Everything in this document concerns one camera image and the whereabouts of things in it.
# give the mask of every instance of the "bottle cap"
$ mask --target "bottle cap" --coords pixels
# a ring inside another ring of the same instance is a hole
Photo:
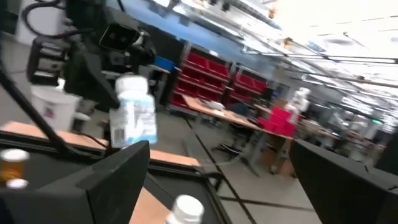
[[[124,91],[137,91],[138,93],[147,94],[148,80],[140,75],[125,75],[116,80],[115,91],[122,93]]]
[[[22,149],[6,149],[0,152],[0,157],[7,162],[21,162],[29,159],[29,153]]]
[[[11,179],[6,182],[9,189],[24,189],[27,187],[28,181],[24,179]]]
[[[174,203],[172,213],[181,223],[199,224],[204,211],[198,199],[189,195],[180,195]]]

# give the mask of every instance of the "bottle label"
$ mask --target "bottle label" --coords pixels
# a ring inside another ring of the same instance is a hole
[[[157,125],[153,98],[121,99],[121,106],[111,111],[111,140],[113,147],[126,147],[141,140],[157,142]]]

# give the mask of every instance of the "chair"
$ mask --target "chair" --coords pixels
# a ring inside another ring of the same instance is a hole
[[[227,106],[226,109],[245,117],[249,116],[251,112],[250,108],[244,103],[235,103]],[[242,153],[242,150],[240,150],[238,147],[244,147],[250,141],[254,130],[252,128],[247,128],[245,126],[234,123],[230,123],[229,128],[234,136],[232,145],[220,144],[214,147],[212,151],[218,150],[227,152],[229,154],[229,159],[232,159],[234,156]]]

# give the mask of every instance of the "white pill bottle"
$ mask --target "white pill bottle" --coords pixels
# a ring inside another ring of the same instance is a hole
[[[120,107],[109,111],[112,147],[124,148],[138,141],[157,142],[155,100],[148,81],[140,75],[124,75],[115,83]]]
[[[174,202],[166,224],[200,224],[204,212],[205,209],[198,199],[189,195],[180,195]]]

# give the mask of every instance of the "table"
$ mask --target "table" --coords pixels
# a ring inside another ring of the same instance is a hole
[[[288,136],[283,136],[280,134],[275,134],[271,131],[265,130],[263,128],[260,128],[252,123],[250,123],[247,119],[242,119],[242,117],[240,115],[235,114],[232,111],[228,111],[228,110],[223,110],[223,111],[216,111],[210,108],[207,108],[205,106],[203,106],[200,102],[199,99],[197,98],[193,98],[190,96],[186,96],[183,95],[183,99],[185,100],[185,102],[187,103],[187,106],[191,109],[191,110],[195,110],[198,112],[197,118],[195,120],[195,124],[192,127],[192,130],[188,136],[188,138],[185,139],[184,141],[184,150],[187,156],[191,156],[192,153],[190,151],[190,143],[193,141],[193,139],[195,138],[195,135],[197,133],[197,129],[201,123],[201,119],[203,114],[212,116],[212,117],[216,117],[216,118],[221,118],[223,120],[235,123],[235,124],[240,124],[242,126],[246,126],[248,128],[252,128],[253,130],[256,131],[260,131],[262,133],[260,140],[258,141],[258,143],[256,144],[256,146],[254,147],[251,155],[248,156],[247,161],[248,161],[248,166],[250,168],[250,170],[252,171],[252,173],[256,176],[259,176],[258,173],[254,170],[254,168],[252,167],[252,165],[255,163],[255,161],[257,160],[257,158],[259,157],[260,153],[261,153],[261,149],[264,146],[265,142],[266,142],[266,138],[267,138],[267,134],[273,135],[273,136],[277,136],[280,138],[284,138],[285,139],[285,143],[283,144],[283,146],[277,151],[277,159],[275,161],[277,161],[278,159],[280,159],[282,157],[282,153],[283,153],[283,149],[286,147],[287,143],[289,141],[292,140],[291,137]],[[276,165],[273,164],[271,167],[271,171],[275,172],[274,170],[276,170]]]
[[[0,130],[16,134],[23,134],[26,136],[33,136],[37,138],[45,138],[43,132],[36,126],[18,123],[15,121],[8,122],[3,127],[1,127]],[[70,144],[77,144],[96,149],[104,149],[103,147],[95,143],[92,139],[86,136],[80,136],[64,131],[57,131],[57,134]],[[105,141],[104,139],[99,139],[99,141],[107,144],[107,141]],[[150,151],[150,158],[160,161],[173,162],[176,164],[184,164],[187,166],[200,165],[199,162],[194,158],[169,154],[155,150]],[[129,224],[165,223],[165,219],[168,214],[169,210],[162,203],[160,203],[150,192],[148,192],[145,188],[142,188]]]
[[[266,108],[265,106],[261,106],[261,105],[254,105],[255,108],[261,110],[262,112],[266,112],[268,114],[272,114],[272,111],[269,108]]]

